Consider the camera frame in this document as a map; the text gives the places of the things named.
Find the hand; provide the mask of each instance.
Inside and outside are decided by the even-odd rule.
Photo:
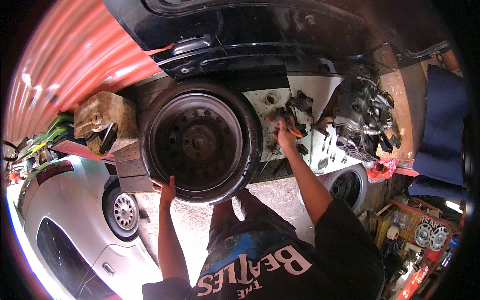
[[[275,131],[276,139],[278,144],[282,148],[283,153],[287,156],[290,153],[296,153],[295,141],[297,137],[287,129],[287,123],[285,119],[280,118],[280,128]]]
[[[167,205],[170,208],[170,205],[177,196],[175,176],[170,176],[170,184],[163,183],[154,178],[150,178],[150,181],[154,183],[152,186],[153,190],[161,195],[160,205]]]

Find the corrugated metal wall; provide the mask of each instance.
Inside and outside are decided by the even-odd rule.
[[[4,139],[44,132],[59,111],[160,72],[101,0],[58,0],[12,77]]]

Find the concrete floor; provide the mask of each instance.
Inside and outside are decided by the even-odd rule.
[[[313,244],[313,224],[305,207],[298,200],[295,178],[251,184],[247,188],[260,201],[295,226],[301,240]],[[378,210],[378,207],[381,207],[385,202],[388,194],[387,181],[369,184],[364,205],[360,208],[358,215],[367,210]],[[147,213],[150,218],[150,223],[146,219],[140,221],[139,236],[158,264],[158,205],[160,196],[148,193],[136,195],[136,198],[141,211]],[[243,216],[236,201],[233,202],[233,208],[239,220],[242,221]],[[212,212],[212,206],[191,206],[179,202],[174,202],[172,205],[172,220],[185,254],[192,285],[196,284],[208,255],[206,247]]]

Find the beatles t-shirt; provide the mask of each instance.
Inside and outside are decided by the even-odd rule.
[[[218,244],[195,287],[169,278],[143,285],[143,294],[145,300],[376,299],[383,283],[379,250],[348,206],[334,201],[315,226],[315,248],[259,228]]]

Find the person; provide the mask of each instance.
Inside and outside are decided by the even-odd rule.
[[[298,154],[296,137],[280,120],[278,143],[297,179],[315,224],[315,248],[298,239],[295,227],[243,189],[236,195],[245,220],[232,202],[214,206],[209,255],[192,288],[173,227],[170,183],[151,179],[161,194],[158,261],[163,281],[143,285],[144,299],[377,299],[384,268],[379,250],[347,204],[333,201]]]

